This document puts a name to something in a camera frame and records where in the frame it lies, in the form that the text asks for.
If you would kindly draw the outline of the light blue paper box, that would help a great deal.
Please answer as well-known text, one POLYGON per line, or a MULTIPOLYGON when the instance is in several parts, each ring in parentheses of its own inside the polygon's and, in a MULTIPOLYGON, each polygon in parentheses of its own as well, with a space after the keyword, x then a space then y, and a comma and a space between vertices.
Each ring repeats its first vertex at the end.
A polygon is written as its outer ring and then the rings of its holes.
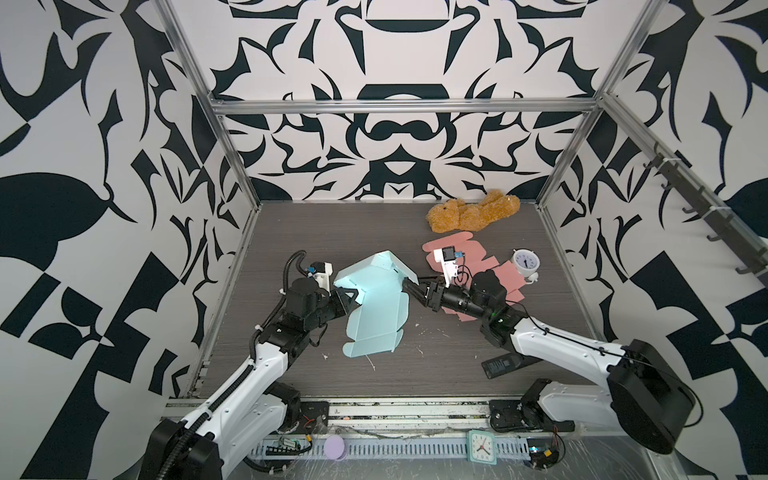
POLYGON ((392 252, 382 251, 341 270, 334 286, 354 289, 357 308, 348 317, 349 341, 342 351, 349 358, 392 352, 400 344, 408 312, 409 294, 403 281, 417 275, 392 252))

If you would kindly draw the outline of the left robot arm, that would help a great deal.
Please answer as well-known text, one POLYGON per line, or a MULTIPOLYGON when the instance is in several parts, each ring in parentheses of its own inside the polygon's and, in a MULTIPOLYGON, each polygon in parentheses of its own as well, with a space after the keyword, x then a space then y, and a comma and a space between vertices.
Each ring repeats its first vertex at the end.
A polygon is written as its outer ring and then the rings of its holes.
POLYGON ((318 346, 329 322, 354 308, 356 291, 335 288, 328 262, 301 265, 295 252, 282 274, 282 295, 249 339, 249 353, 208 399, 179 421, 153 430, 142 479, 226 479, 265 437, 301 422, 299 392, 281 377, 308 346, 318 346))

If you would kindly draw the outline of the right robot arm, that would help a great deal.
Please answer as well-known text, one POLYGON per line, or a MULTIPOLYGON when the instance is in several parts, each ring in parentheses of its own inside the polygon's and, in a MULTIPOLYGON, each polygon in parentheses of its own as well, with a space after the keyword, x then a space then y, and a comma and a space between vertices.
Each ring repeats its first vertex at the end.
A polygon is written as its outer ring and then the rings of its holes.
POLYGON ((434 311, 447 308, 479 320, 484 337, 510 353, 513 369, 545 361, 591 381, 607 393, 608 410, 624 432, 656 453, 673 452, 699 402, 649 343, 601 342, 549 326, 507 300, 491 270, 475 275, 467 288, 405 278, 402 290, 434 311))

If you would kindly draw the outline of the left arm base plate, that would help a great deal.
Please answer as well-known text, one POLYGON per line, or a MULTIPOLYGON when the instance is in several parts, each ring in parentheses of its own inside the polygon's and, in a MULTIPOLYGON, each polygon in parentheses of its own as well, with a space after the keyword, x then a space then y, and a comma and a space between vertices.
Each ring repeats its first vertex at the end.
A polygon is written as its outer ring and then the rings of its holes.
POLYGON ((276 430, 279 434, 306 434, 326 422, 330 404, 327 401, 299 401, 290 405, 282 424, 276 430))

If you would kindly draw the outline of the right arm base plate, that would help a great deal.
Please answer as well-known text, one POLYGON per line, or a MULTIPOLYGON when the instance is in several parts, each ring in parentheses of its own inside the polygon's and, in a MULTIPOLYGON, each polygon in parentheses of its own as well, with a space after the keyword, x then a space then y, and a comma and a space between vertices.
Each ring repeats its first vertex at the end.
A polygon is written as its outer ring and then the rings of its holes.
POLYGON ((497 433, 550 432, 571 433, 576 429, 572 420, 551 419, 536 402, 522 400, 491 400, 489 425, 497 433))

